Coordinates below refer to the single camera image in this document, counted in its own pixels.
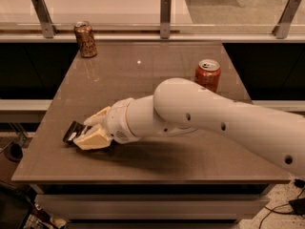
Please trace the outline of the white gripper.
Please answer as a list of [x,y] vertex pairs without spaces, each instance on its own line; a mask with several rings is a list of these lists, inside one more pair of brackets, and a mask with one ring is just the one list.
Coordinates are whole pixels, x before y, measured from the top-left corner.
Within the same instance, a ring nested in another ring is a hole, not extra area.
[[139,137],[131,132],[127,123],[127,110],[131,102],[132,98],[120,100],[88,117],[84,124],[93,127],[75,138],[73,143],[82,150],[95,150],[109,147],[112,139],[120,144],[138,141]]

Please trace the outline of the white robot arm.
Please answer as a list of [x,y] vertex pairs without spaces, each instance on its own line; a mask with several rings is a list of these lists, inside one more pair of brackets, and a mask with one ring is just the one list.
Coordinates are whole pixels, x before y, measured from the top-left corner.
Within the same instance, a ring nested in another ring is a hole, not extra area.
[[296,176],[305,175],[303,116],[233,101],[183,78],[163,81],[150,96],[120,100],[84,125],[72,140],[83,150],[204,130],[224,135]]

